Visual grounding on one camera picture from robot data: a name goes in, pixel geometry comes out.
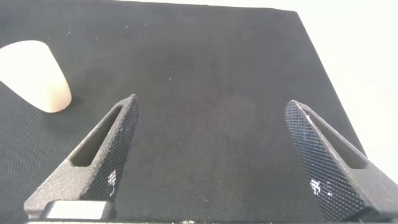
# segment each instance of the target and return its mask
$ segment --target knurled surface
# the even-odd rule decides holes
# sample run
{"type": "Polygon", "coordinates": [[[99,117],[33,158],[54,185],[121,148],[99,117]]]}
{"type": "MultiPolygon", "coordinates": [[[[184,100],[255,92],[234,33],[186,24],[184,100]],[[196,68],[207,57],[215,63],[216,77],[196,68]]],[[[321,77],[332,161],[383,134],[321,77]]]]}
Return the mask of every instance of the knurled surface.
{"type": "Polygon", "coordinates": [[[294,102],[287,105],[285,120],[325,220],[349,220],[363,211],[366,204],[352,188],[294,102]]]}
{"type": "Polygon", "coordinates": [[[114,136],[110,139],[111,143],[106,146],[106,153],[101,158],[101,164],[95,170],[91,183],[81,195],[82,199],[111,202],[115,199],[134,129],[138,122],[136,97],[130,99],[126,109],[124,117],[119,120],[114,130],[114,136]]]}

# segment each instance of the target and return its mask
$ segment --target textured gripper pad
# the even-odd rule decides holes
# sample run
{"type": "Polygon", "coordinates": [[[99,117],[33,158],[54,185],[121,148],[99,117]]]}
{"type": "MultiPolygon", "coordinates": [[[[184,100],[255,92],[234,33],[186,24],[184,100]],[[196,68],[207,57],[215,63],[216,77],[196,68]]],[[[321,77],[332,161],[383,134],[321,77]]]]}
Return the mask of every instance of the textured gripper pad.
{"type": "Polygon", "coordinates": [[[120,113],[121,116],[115,121],[116,127],[112,134],[110,132],[111,137],[108,142],[104,142],[105,153],[100,159],[101,163],[96,166],[90,183],[81,194],[82,199],[110,202],[115,199],[138,122],[138,102],[135,95],[120,113]]]}
{"type": "Polygon", "coordinates": [[[291,101],[285,109],[285,121],[325,221],[357,217],[367,206],[314,131],[309,115],[291,101]]]}

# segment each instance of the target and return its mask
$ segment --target black fabric surface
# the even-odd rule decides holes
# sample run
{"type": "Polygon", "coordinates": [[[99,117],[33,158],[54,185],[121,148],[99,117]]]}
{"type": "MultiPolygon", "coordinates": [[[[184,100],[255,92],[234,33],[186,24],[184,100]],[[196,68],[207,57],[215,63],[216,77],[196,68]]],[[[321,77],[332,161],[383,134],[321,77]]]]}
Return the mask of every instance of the black fabric surface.
{"type": "Polygon", "coordinates": [[[26,219],[24,200],[131,93],[119,220],[321,222],[284,122],[292,99],[362,150],[295,12],[0,2],[0,47],[31,39],[49,45],[73,101],[47,114],[0,83],[1,223],[26,219]]]}

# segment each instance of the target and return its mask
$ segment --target white background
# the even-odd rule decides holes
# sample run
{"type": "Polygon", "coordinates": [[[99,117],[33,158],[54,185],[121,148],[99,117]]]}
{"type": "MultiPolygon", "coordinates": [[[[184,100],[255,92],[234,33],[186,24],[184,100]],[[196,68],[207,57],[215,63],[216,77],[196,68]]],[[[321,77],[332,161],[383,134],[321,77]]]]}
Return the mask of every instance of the white background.
{"type": "Polygon", "coordinates": [[[366,154],[398,183],[398,1],[150,2],[296,11],[366,154]]]}

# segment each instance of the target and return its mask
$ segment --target beige cone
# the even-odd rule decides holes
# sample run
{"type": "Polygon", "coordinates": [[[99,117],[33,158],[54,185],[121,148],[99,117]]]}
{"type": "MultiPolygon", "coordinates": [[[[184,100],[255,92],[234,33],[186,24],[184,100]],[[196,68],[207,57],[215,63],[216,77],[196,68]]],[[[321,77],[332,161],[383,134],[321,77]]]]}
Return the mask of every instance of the beige cone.
{"type": "Polygon", "coordinates": [[[48,113],[65,109],[72,100],[61,68],[43,42],[27,40],[1,48],[0,81],[48,113]]]}

